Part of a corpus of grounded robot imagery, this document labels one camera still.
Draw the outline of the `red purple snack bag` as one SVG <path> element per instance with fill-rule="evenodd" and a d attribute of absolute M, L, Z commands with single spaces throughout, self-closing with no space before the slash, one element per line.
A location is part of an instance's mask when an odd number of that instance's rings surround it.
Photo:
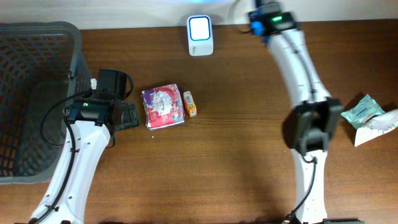
<path fill-rule="evenodd" d="M 148 129 L 153 131 L 185 122 L 183 101 L 176 84 L 144 90 L 141 96 Z"/>

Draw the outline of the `small orange box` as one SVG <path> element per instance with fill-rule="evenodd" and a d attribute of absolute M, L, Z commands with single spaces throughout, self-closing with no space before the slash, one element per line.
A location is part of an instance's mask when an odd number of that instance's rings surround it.
<path fill-rule="evenodd" d="M 183 93 L 183 99 L 185 103 L 185 109 L 190 117 L 197 115 L 197 107 L 193 100 L 193 96 L 190 91 L 185 91 Z"/>

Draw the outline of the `teal wet wipes pouch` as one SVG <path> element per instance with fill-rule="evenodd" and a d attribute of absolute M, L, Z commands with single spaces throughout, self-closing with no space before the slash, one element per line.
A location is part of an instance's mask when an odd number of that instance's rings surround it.
<path fill-rule="evenodd" d="M 347 120 L 355 129 L 362 127 L 374 116 L 384 114 L 385 111 L 379 104 L 369 95 L 364 96 L 358 104 L 348 111 L 341 113 L 342 117 Z"/>

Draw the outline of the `white tube gold cap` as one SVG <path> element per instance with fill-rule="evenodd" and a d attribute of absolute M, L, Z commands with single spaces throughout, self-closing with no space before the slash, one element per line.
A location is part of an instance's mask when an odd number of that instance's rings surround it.
<path fill-rule="evenodd" d="M 357 147 L 397 128 L 397 109 L 373 117 L 357 129 L 354 146 Z"/>

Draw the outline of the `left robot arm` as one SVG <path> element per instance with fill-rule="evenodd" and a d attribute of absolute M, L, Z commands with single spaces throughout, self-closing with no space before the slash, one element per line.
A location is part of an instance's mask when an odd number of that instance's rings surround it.
<path fill-rule="evenodd" d="M 131 76 L 101 69 L 95 84 L 57 103 L 64 105 L 67 128 L 62 152 L 49 187 L 30 223 L 83 223 L 88 193 L 100 157 L 115 146 L 116 132 L 139 125 Z"/>

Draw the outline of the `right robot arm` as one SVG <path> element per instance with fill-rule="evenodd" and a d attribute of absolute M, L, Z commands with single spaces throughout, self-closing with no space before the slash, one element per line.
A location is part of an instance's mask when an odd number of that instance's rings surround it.
<path fill-rule="evenodd" d="M 282 124 L 295 166 L 296 202 L 284 223 L 328 223 L 324 200 L 325 164 L 343 111 L 320 80 L 305 36 L 293 14 L 278 1 L 256 1 L 248 17 L 281 70 L 292 111 Z"/>

